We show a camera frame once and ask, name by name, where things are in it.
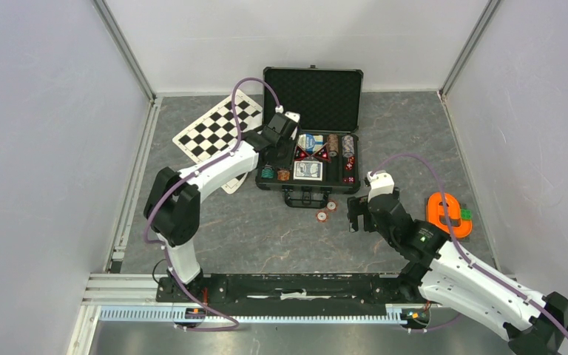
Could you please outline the red five poker chip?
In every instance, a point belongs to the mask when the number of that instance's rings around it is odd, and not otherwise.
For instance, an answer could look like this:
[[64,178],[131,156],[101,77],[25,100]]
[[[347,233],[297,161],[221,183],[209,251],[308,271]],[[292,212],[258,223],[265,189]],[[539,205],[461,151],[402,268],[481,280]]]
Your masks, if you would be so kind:
[[326,211],[318,211],[316,213],[316,219],[319,222],[324,223],[328,220],[328,213]]
[[338,204],[336,201],[334,200],[329,200],[326,203],[325,208],[329,211],[329,212],[335,212],[338,209]]

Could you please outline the all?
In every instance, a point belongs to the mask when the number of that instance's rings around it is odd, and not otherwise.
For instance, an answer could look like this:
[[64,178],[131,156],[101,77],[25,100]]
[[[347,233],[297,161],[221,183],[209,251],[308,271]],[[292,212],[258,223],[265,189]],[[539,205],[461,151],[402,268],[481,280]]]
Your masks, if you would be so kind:
[[308,154],[302,147],[296,146],[295,153],[294,153],[294,160],[301,161],[311,157],[311,154]]
[[318,149],[316,152],[314,152],[312,154],[312,158],[314,160],[318,160],[320,162],[323,163],[330,163],[331,162],[331,156],[329,155],[329,150],[326,144],[324,144],[320,149]]

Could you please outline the blue boxed card deck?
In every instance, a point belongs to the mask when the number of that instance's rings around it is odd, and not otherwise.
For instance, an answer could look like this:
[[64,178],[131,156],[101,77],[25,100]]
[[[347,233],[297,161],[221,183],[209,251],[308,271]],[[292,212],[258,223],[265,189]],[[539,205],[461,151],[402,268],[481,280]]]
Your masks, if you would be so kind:
[[325,141],[322,135],[304,133],[298,137],[297,145],[308,154],[314,154],[321,150],[325,145]]

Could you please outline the blue backed card deck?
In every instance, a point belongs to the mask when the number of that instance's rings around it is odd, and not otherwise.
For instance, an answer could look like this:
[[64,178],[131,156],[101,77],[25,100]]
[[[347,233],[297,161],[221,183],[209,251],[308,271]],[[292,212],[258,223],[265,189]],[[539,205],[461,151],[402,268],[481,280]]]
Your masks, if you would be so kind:
[[299,160],[293,166],[294,180],[323,180],[323,163],[315,160]]

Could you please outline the black poker set case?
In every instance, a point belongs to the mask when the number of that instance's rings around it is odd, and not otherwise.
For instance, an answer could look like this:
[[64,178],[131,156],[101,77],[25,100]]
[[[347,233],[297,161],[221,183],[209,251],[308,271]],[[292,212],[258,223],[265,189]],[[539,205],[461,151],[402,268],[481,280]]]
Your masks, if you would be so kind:
[[[323,163],[323,180],[294,180],[294,153],[297,141],[286,164],[272,166],[260,159],[255,183],[258,188],[280,192],[284,203],[291,208],[325,209],[330,196],[334,194],[351,195],[360,188],[359,108],[364,74],[361,70],[336,70],[309,68],[266,67],[263,79],[269,85],[263,91],[264,121],[268,123],[275,113],[277,104],[285,110],[301,116],[297,130],[297,140],[301,134],[322,135],[326,144],[328,135],[339,137],[339,155],[330,163]],[[342,156],[342,136],[354,137],[356,158],[356,183],[343,182],[345,160]],[[262,179],[263,167],[271,166],[275,177]],[[290,180],[279,181],[277,171],[288,169]]]

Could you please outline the brown poker chip stack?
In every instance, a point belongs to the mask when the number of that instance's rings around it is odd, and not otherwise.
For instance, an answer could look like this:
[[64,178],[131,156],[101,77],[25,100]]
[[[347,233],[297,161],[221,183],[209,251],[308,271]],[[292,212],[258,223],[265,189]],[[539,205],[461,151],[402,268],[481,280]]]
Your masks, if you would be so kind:
[[330,134],[326,140],[326,147],[328,150],[328,156],[330,158],[337,157],[339,155],[339,137],[336,134]]

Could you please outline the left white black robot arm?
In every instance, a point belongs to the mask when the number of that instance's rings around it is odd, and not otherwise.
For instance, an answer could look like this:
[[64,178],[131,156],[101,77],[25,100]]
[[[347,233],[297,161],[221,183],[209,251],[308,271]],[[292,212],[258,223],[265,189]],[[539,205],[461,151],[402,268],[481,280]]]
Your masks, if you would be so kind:
[[276,113],[265,126],[247,131],[238,147],[180,171],[165,167],[157,173],[143,210],[143,238],[165,247],[174,290],[183,300],[194,301],[203,291],[193,243],[201,203],[232,178],[255,170],[261,158],[287,155],[297,141],[300,119],[295,112]]

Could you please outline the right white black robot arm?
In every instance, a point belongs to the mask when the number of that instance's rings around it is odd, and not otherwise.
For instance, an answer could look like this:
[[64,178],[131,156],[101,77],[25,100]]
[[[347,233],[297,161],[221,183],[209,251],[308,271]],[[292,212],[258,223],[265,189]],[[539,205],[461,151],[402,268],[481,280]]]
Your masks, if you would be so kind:
[[568,331],[568,299],[521,285],[456,246],[439,227],[413,219],[398,193],[347,200],[351,231],[377,232],[407,260],[399,296],[468,317],[507,341],[514,354],[557,354]]

